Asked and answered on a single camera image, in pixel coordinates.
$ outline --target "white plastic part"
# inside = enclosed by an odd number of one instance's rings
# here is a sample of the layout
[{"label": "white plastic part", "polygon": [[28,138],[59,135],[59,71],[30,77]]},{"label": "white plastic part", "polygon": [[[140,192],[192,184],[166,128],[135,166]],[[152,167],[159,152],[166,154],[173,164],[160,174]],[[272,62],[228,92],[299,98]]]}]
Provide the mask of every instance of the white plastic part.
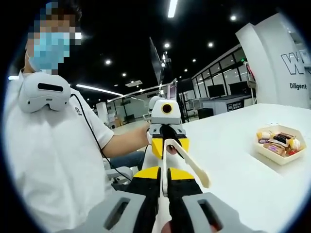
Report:
[{"label": "white plastic part", "polygon": [[164,141],[164,150],[163,150],[163,169],[162,169],[162,190],[163,196],[167,197],[167,162],[166,162],[166,153],[167,146],[173,146],[185,159],[185,162],[193,169],[195,174],[199,177],[204,188],[209,188],[210,180],[207,173],[200,168],[200,166],[192,159],[192,157],[178,144],[174,139],[166,139]]},{"label": "white plastic part", "polygon": [[284,165],[287,164],[297,158],[299,158],[300,156],[303,156],[305,154],[307,145],[306,142],[301,134],[300,131],[298,130],[294,130],[292,128],[288,128],[285,126],[281,126],[281,125],[274,125],[274,126],[270,126],[270,127],[266,127],[266,128],[261,128],[257,130],[258,132],[262,132],[262,131],[271,131],[274,134],[276,133],[288,133],[290,135],[295,136],[301,143],[301,148],[302,150],[297,152],[296,154],[293,154],[289,157],[282,157],[266,148],[263,147],[263,144],[258,143],[258,139],[256,137],[256,142],[255,142],[255,149],[258,153],[262,154],[263,156],[271,159],[272,161],[276,162],[279,165]]}]

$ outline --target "black cable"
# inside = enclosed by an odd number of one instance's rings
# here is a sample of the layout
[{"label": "black cable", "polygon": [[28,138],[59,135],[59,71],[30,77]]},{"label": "black cable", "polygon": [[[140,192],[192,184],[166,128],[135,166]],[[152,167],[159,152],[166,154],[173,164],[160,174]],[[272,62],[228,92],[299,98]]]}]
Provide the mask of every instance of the black cable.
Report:
[{"label": "black cable", "polygon": [[95,133],[94,133],[94,131],[92,130],[92,127],[90,126],[90,124],[89,124],[89,122],[88,122],[88,120],[87,120],[87,118],[86,118],[86,114],[84,113],[84,110],[83,110],[83,107],[82,107],[82,104],[81,104],[79,98],[78,98],[75,94],[71,94],[71,95],[70,95],[70,97],[72,97],[72,96],[75,96],[76,99],[77,99],[78,102],[79,102],[79,105],[80,105],[80,107],[81,107],[81,110],[82,110],[84,119],[86,120],[87,125],[88,125],[89,129],[91,130],[91,132],[92,132],[92,134],[93,134],[93,137],[94,137],[94,139],[95,139],[95,141],[96,141],[96,143],[97,143],[97,145],[98,145],[98,147],[99,147],[99,151],[101,152],[102,157],[105,158],[105,159],[109,162],[110,167],[111,167],[112,169],[115,169],[120,175],[122,175],[123,177],[125,177],[126,179],[128,179],[128,180],[131,182],[132,180],[131,180],[130,178],[128,178],[127,176],[123,175],[121,172],[119,172],[119,171],[111,164],[111,162],[109,161],[109,159],[105,156],[105,154],[104,154],[103,151],[102,151],[101,145],[99,145],[99,142],[98,142],[98,140],[97,140],[97,138],[96,138],[96,136],[95,136]]}]

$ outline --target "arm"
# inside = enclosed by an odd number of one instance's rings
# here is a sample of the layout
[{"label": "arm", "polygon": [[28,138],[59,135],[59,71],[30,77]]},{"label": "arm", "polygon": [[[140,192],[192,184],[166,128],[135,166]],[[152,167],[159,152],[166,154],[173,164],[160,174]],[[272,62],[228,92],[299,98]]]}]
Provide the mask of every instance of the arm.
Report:
[{"label": "arm", "polygon": [[146,136],[149,124],[139,129],[132,130],[122,135],[114,135],[104,146],[103,152],[108,158],[123,156],[142,147],[147,146]]}]

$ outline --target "white pillar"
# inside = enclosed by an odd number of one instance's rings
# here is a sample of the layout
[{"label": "white pillar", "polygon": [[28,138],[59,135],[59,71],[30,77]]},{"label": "white pillar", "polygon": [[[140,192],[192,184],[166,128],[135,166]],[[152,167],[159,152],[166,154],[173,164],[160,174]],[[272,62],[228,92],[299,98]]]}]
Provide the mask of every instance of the white pillar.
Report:
[{"label": "white pillar", "polygon": [[257,82],[258,103],[309,108],[305,69],[282,15],[236,33]]},{"label": "white pillar", "polygon": [[100,120],[103,121],[103,123],[106,123],[109,125],[109,119],[108,119],[108,111],[106,108],[105,102],[100,102],[96,104],[97,114]]}]

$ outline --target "white polo shirt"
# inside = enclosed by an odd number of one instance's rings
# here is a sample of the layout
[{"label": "white polo shirt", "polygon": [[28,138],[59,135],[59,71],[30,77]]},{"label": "white polo shirt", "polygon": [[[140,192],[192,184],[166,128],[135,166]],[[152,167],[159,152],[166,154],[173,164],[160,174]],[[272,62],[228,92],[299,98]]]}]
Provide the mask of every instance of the white polo shirt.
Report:
[{"label": "white polo shirt", "polygon": [[[61,112],[45,106],[28,114],[17,97],[27,74],[9,83],[4,109],[5,145],[12,179],[39,224],[55,232],[72,229],[113,188],[103,159],[75,97]],[[86,117],[103,148],[113,132],[95,115],[81,94]]]}]

